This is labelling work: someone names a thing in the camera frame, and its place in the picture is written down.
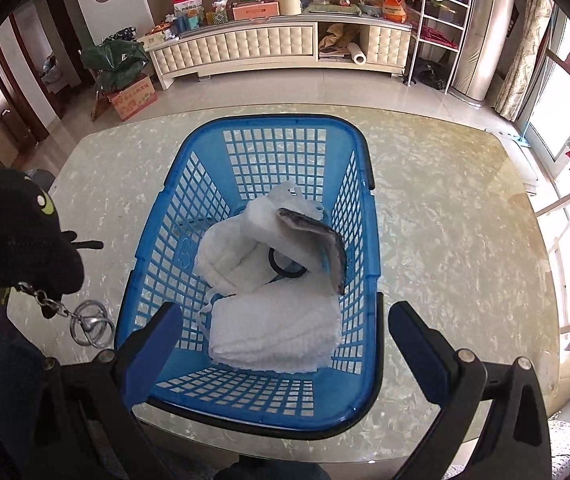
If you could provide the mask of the white fluffy towel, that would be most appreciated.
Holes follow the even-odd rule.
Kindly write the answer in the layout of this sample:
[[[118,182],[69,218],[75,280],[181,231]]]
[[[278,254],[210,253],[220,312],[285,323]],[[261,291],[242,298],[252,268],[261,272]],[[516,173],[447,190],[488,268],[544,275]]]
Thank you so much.
[[[210,226],[200,240],[194,272],[223,296],[248,294],[276,278],[268,246],[242,234],[240,216]]]

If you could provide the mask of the white quilted towel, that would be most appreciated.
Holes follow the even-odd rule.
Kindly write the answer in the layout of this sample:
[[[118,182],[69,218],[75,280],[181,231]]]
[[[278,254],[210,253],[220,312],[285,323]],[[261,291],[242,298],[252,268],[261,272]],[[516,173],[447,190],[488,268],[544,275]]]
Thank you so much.
[[[209,358],[242,370],[313,373],[341,342],[339,296],[321,273],[215,300],[210,316]]]

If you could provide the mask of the black dragon plush toy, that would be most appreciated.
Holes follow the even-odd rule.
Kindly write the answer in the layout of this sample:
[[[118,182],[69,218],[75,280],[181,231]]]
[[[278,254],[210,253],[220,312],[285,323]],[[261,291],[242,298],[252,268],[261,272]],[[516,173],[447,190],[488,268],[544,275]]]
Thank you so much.
[[[68,318],[72,339],[96,349],[108,347],[114,336],[107,309],[85,300],[69,311],[61,299],[83,285],[80,251],[102,248],[100,240],[78,240],[76,232],[61,229],[50,194],[30,174],[0,166],[0,289],[31,296],[44,318]]]

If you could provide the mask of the blue plastic basket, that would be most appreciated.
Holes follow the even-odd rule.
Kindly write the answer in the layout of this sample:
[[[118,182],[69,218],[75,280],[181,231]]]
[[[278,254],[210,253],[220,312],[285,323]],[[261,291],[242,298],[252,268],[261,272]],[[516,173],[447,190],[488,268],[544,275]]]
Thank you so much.
[[[116,343],[158,330],[125,396],[247,434],[321,440],[382,376],[375,187],[363,133],[328,115],[194,130],[151,207]]]

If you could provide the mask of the printed cardboard box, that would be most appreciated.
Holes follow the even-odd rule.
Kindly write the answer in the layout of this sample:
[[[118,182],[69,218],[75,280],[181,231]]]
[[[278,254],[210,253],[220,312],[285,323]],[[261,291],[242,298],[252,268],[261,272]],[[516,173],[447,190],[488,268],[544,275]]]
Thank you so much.
[[[158,99],[149,76],[143,76],[125,89],[110,93],[107,99],[116,113],[125,122]]]

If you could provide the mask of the beige patterned curtain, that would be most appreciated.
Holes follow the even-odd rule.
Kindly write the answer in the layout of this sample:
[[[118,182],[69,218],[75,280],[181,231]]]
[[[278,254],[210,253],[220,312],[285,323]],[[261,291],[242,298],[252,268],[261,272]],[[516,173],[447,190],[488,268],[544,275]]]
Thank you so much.
[[[521,39],[493,105],[493,109],[510,122],[521,110],[553,9],[553,0],[526,0]]]

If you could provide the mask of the dark green bag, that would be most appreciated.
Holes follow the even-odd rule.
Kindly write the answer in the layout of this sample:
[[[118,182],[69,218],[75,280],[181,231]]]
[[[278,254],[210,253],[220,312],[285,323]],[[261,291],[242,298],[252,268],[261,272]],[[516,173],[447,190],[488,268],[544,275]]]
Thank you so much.
[[[135,82],[149,63],[137,41],[111,39],[84,49],[81,61],[96,74],[96,88],[104,93],[119,92]]]

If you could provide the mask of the white floor air conditioner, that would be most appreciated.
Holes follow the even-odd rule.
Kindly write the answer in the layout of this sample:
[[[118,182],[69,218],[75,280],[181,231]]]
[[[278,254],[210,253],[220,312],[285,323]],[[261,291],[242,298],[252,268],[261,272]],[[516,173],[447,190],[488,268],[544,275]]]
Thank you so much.
[[[479,108],[498,67],[514,0],[472,0],[453,96]]]

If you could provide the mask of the brown wooden door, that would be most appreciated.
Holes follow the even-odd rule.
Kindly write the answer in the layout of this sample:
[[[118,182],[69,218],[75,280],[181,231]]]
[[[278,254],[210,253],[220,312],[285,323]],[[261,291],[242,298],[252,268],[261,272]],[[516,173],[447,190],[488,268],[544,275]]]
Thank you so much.
[[[27,139],[30,139],[32,145],[44,141],[48,137],[48,131],[20,89],[18,81],[12,73],[1,47],[0,90],[2,90],[3,96],[9,103],[10,108],[24,123],[24,131],[26,134],[22,137],[19,145],[25,148],[27,146]]]

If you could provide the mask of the white paper roll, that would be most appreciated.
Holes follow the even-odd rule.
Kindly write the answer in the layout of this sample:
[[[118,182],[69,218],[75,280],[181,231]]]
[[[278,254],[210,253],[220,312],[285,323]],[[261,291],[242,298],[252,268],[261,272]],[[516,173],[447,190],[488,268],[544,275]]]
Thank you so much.
[[[356,65],[364,65],[366,63],[365,53],[357,44],[350,42],[350,44],[347,45],[347,50],[351,60],[355,62]]]

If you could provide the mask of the cream tufted tv cabinet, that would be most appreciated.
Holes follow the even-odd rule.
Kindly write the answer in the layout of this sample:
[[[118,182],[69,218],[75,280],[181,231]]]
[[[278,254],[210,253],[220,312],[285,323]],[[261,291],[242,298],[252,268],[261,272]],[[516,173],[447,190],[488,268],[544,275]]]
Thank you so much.
[[[300,14],[229,22],[186,32],[146,48],[164,90],[181,76],[250,70],[368,70],[402,76],[410,50],[411,27],[382,18],[340,14]],[[364,65],[350,58],[357,44]]]

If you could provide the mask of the orange bag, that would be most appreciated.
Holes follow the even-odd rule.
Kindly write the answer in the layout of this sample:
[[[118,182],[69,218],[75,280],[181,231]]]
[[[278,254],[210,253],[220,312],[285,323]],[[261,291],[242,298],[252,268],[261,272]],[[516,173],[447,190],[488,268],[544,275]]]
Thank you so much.
[[[387,21],[403,24],[407,19],[404,0],[385,0],[382,5],[382,16]]]

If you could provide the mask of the white metal shelf rack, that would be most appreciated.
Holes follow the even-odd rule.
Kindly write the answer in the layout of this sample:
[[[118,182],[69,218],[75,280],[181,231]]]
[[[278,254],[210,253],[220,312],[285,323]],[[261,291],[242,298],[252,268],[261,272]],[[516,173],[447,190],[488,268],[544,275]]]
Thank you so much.
[[[404,0],[411,26],[406,84],[432,84],[447,94],[470,24],[474,0]]]

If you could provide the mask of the pink storage box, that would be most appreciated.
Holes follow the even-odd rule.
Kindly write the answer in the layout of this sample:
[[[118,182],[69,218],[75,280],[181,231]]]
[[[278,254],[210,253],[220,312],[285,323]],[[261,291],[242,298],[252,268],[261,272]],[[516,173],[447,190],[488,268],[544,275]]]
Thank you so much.
[[[237,3],[232,12],[235,21],[263,20],[279,16],[279,4],[277,1]]]

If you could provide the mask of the cream cylindrical container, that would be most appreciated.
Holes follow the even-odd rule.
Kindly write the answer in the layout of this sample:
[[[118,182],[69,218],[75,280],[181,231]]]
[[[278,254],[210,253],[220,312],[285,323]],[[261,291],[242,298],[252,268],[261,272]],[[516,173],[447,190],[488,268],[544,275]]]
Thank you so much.
[[[279,14],[295,16],[302,13],[302,0],[278,0]]]

